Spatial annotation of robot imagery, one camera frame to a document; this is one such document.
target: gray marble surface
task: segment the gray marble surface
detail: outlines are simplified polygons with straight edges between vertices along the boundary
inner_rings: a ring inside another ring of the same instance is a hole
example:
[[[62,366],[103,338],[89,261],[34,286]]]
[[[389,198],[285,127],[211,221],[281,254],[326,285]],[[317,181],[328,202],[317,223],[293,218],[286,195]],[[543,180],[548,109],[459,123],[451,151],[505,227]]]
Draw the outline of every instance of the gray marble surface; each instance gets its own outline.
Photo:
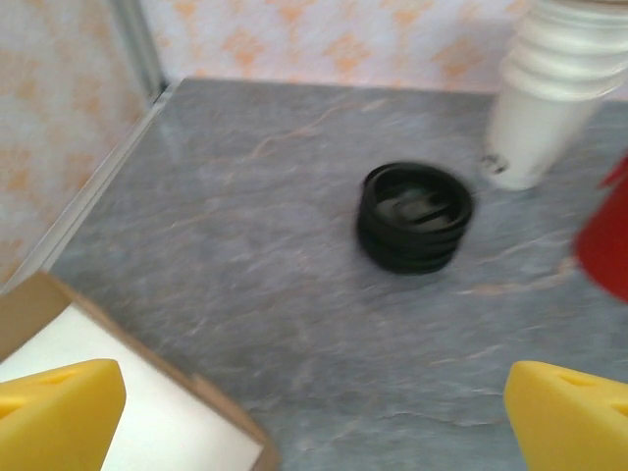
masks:
[[[240,401],[284,470],[522,471],[501,397],[514,361],[628,381],[628,308],[570,247],[628,145],[628,104],[509,193],[474,170],[490,101],[186,80],[53,272]],[[361,179],[391,160],[474,188],[438,274],[387,274],[355,246]]]

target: wall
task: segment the wall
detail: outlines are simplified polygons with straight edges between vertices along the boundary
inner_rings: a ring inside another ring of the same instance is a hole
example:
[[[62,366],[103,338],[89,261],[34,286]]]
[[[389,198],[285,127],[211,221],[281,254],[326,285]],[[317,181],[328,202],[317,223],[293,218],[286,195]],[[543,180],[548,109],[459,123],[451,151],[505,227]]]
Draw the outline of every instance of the wall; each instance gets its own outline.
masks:
[[[0,282],[144,112],[106,1],[2,3]]]
[[[526,0],[143,0],[167,72],[493,91]],[[628,86],[620,92],[628,98]]]

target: white cup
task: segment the white cup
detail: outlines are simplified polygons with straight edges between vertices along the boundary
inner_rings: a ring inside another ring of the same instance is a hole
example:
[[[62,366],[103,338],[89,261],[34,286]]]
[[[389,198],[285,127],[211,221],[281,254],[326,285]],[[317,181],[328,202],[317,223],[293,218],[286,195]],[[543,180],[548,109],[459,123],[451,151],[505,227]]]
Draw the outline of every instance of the white cup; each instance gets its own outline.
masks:
[[[485,175],[507,189],[537,185],[626,70],[628,2],[534,2],[501,63]]]

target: red object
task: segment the red object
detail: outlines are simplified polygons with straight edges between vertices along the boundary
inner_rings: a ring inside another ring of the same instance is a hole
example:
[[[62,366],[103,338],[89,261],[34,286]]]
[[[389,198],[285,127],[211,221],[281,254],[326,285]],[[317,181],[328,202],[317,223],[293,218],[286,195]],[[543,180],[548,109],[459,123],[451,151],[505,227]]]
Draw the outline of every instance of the red object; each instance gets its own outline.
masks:
[[[576,255],[593,280],[628,302],[628,154],[602,182],[612,184],[615,189],[576,237]]]

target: stacked black rings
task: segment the stacked black rings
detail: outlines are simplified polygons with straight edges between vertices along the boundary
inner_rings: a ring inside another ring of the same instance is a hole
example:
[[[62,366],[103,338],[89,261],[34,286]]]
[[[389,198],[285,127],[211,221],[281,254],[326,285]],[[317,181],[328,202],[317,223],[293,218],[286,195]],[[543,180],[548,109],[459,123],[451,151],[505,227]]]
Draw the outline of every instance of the stacked black rings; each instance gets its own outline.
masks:
[[[395,162],[364,179],[357,238],[385,270],[433,273],[453,258],[473,215],[469,190],[451,174]]]

